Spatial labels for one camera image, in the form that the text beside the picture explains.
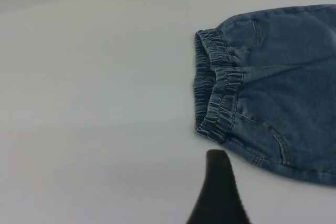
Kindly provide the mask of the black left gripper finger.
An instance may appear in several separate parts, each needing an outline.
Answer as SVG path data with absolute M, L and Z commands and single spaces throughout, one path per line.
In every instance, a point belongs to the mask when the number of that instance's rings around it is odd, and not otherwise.
M 250 223 L 224 150 L 207 151 L 205 179 L 187 223 Z

